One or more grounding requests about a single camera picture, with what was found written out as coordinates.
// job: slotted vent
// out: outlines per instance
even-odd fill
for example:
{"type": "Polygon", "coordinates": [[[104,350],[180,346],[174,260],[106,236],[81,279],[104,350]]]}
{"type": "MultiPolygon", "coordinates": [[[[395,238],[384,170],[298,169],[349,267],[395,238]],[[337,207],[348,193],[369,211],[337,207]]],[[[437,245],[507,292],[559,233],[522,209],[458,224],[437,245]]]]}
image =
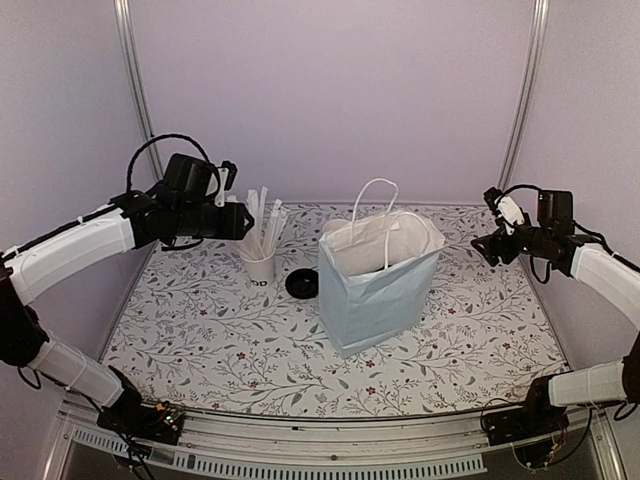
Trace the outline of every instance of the slotted vent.
{"type": "MultiPolygon", "coordinates": [[[[127,446],[117,437],[84,427],[75,427],[73,438],[83,445],[114,455],[127,456],[127,446]]],[[[457,478],[484,473],[481,455],[468,455],[442,461],[390,465],[387,467],[287,467],[226,461],[206,455],[176,452],[173,464],[147,460],[150,464],[229,480],[421,480],[457,478]]]]}

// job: white wall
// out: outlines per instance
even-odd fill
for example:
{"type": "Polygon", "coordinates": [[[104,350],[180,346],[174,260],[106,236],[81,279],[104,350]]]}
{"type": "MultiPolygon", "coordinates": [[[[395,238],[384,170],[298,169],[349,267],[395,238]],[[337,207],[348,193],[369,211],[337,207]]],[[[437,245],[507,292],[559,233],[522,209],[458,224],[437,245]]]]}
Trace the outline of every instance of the white wall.
{"type": "MultiPolygon", "coordinates": [[[[604,233],[615,250],[636,263],[640,263],[638,25],[638,2],[551,2],[531,116],[513,180],[571,190],[576,219],[604,233]]],[[[589,288],[556,273],[538,291],[574,368],[619,359],[629,352],[637,332],[589,288]]],[[[616,425],[630,478],[640,478],[639,428],[638,415],[616,425]]]]}
{"type": "MultiPolygon", "coordinates": [[[[141,143],[110,0],[3,2],[0,12],[0,247],[88,213],[125,186],[141,143]]],[[[146,162],[137,180],[151,182],[146,162]]],[[[103,262],[43,295],[42,324],[96,355],[142,253],[103,262]]],[[[0,478],[42,475],[61,401],[0,365],[0,478]]]]}
{"type": "Polygon", "coordinates": [[[236,161],[238,192],[264,184],[286,200],[353,201],[387,176],[404,200],[478,203],[496,181],[533,2],[131,8],[155,129],[189,132],[212,158],[236,161]]]}

